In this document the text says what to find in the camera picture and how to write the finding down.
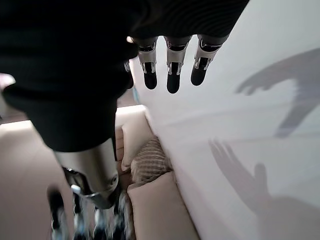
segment beige cushion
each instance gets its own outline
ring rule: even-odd
[[[137,240],[199,240],[172,171],[128,194]]]
[[[125,149],[119,148],[115,151],[116,154],[116,160],[121,162],[121,160],[124,158]]]
[[[117,127],[115,129],[115,153],[117,161],[122,161],[124,152],[124,132],[122,131],[122,127]]]
[[[134,183],[148,180],[170,170],[169,159],[162,150],[157,136],[152,137],[140,149],[131,163],[131,175]]]
[[[122,125],[124,155],[121,168],[123,171],[130,169],[131,162],[140,148],[154,136],[144,112],[139,112],[132,119]]]

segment couch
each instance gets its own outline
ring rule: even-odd
[[[180,195],[173,170],[160,171],[138,182],[133,180],[137,178],[132,175],[132,161],[155,136],[144,109],[131,112],[129,116],[126,114],[125,120],[123,118],[124,115],[116,116],[116,164],[120,186],[130,199],[129,214],[133,214],[131,219],[135,233],[135,236],[127,236],[126,239],[198,240],[199,236]]]

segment white wall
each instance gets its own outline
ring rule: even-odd
[[[163,38],[155,90],[132,61],[202,239],[320,239],[319,9],[318,0],[251,0],[198,87],[192,38],[173,95]],[[214,138],[234,156],[213,148],[213,157]]]

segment robotic fingertip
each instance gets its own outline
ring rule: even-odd
[[[52,212],[64,207],[64,200],[57,186],[49,186],[46,191],[46,195]]]
[[[156,86],[157,86],[157,74],[156,74],[156,72],[144,73],[144,84],[150,90],[155,89]]]
[[[206,70],[196,69],[195,67],[193,67],[191,73],[191,83],[195,86],[199,86],[205,80],[205,76]]]
[[[169,93],[175,94],[178,92],[180,86],[180,75],[176,74],[168,74],[166,88],[168,89]]]

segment floor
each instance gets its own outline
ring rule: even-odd
[[[50,239],[50,185],[61,190],[72,230],[72,193],[52,151],[29,121],[0,125],[0,239]]]

